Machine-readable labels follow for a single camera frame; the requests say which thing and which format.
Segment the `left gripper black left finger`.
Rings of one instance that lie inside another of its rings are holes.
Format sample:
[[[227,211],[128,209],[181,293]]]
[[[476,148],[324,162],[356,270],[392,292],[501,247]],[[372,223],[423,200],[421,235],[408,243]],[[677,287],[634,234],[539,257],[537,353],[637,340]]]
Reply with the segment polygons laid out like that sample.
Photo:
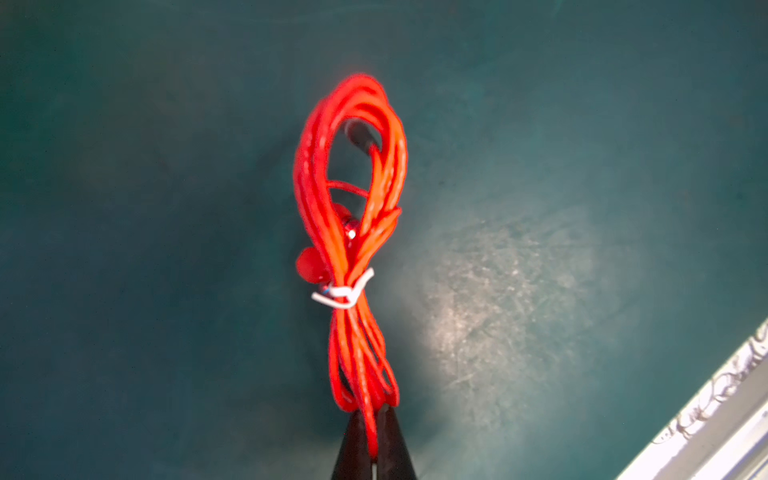
[[[368,452],[366,427],[360,411],[350,415],[337,455],[332,480],[372,480],[372,460]]]

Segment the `red earphones bundle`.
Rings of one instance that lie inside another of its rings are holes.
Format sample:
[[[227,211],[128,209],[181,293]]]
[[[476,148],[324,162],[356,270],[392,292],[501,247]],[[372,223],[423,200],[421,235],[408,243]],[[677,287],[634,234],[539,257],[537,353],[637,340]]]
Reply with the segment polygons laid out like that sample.
[[[367,189],[329,179],[338,132],[357,142],[370,159]],[[341,410],[361,414],[371,460],[380,450],[377,415],[384,406],[398,406],[400,392],[365,288],[374,274],[371,260],[396,229],[407,169],[403,124],[381,84],[362,73],[347,77],[315,106],[293,167],[298,211],[312,242],[297,269],[306,281],[320,285],[313,300],[332,310],[332,395]]]

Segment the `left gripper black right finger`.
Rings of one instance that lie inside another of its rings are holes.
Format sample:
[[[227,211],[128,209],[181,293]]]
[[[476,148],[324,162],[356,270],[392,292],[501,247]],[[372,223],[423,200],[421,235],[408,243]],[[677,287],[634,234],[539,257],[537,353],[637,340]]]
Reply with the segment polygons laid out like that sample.
[[[417,475],[409,454],[396,411],[384,406],[378,413],[377,480],[416,480]]]

